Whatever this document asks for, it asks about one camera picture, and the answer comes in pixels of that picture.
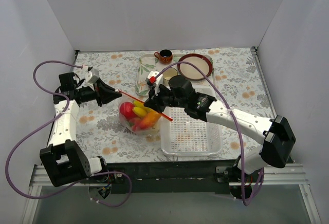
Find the orange fake mango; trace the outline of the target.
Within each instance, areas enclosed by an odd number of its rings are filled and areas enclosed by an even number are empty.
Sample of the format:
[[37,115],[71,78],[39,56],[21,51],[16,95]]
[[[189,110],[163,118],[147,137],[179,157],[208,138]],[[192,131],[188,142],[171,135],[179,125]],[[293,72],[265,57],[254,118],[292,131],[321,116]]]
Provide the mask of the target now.
[[152,128],[160,119],[161,114],[157,112],[148,113],[137,125],[137,130]]

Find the yellow fake banana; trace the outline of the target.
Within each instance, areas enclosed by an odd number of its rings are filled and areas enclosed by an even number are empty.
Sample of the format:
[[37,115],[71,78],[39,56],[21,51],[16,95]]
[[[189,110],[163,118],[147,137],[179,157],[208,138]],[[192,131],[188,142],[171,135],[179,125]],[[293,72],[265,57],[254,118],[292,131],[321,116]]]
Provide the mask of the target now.
[[144,104],[140,101],[133,101],[134,107],[132,109],[133,113],[140,118],[144,118],[147,114],[151,112],[148,107],[144,107]]

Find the clear zip top bag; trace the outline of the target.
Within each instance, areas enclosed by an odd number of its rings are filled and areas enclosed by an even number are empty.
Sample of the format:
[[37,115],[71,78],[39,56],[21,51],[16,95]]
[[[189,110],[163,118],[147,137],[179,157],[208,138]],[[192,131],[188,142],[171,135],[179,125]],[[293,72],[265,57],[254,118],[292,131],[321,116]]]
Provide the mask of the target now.
[[[137,100],[137,101],[140,101],[144,104],[143,101],[137,99],[136,97],[133,97],[123,91],[120,90],[120,93],[122,94],[122,97],[120,98],[120,103],[118,105],[118,112],[119,112],[119,107],[120,105],[123,103],[123,102],[131,102],[133,103],[134,100]],[[120,119],[120,122],[121,124],[127,128],[129,131],[131,131],[133,134],[136,134],[136,135],[153,135],[153,134],[156,134],[160,131],[160,127],[162,125],[162,122],[163,121],[169,121],[169,122],[172,122],[173,119],[170,118],[169,116],[165,115],[164,113],[159,113],[161,114],[161,117],[160,119],[158,120],[158,122],[152,127],[152,128],[149,128],[149,129],[146,129],[146,130],[137,130],[137,125],[138,123],[143,119],[143,118],[140,118],[136,115],[135,118],[132,118],[131,120],[127,120],[120,112],[119,112],[119,119]]]

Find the red fake apple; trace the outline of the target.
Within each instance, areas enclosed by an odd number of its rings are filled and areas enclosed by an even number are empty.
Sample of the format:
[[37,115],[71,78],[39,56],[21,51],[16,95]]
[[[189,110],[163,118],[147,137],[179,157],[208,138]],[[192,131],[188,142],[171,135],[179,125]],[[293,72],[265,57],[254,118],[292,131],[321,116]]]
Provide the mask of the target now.
[[134,107],[134,104],[131,102],[123,102],[119,107],[119,112],[129,121],[136,117],[133,112]]

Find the white plastic basket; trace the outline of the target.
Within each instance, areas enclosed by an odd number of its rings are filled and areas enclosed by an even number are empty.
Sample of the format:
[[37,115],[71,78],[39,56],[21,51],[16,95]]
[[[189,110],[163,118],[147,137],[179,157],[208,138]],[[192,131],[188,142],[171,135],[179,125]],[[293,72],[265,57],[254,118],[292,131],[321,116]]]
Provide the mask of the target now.
[[221,126],[188,116],[183,108],[167,107],[160,125],[161,149],[167,155],[210,156],[223,149]]

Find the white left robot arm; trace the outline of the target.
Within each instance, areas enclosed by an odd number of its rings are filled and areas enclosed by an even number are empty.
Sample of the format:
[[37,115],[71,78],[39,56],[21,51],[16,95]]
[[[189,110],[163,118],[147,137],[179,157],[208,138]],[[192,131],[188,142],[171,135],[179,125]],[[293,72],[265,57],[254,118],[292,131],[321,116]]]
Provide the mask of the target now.
[[60,77],[60,87],[53,96],[56,114],[52,134],[46,148],[40,150],[40,159],[53,186],[62,186],[92,176],[97,182],[106,182],[109,170],[102,156],[87,158],[76,142],[76,125],[80,105],[96,101],[99,106],[122,97],[122,94],[97,80],[94,88],[78,87],[76,80]]

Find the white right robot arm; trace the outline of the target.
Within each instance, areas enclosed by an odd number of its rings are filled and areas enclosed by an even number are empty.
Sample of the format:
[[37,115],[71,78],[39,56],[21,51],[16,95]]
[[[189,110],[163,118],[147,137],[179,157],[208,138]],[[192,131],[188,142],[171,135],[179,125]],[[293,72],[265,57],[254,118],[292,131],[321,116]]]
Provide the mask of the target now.
[[147,77],[150,90],[146,107],[159,113],[166,107],[182,108],[193,119],[233,129],[259,144],[247,155],[241,155],[232,169],[237,181],[247,180],[254,171],[267,165],[280,169],[286,166],[296,137],[284,116],[271,119],[231,110],[215,97],[197,92],[183,76],[174,76],[168,87],[162,84],[161,77],[158,72]]

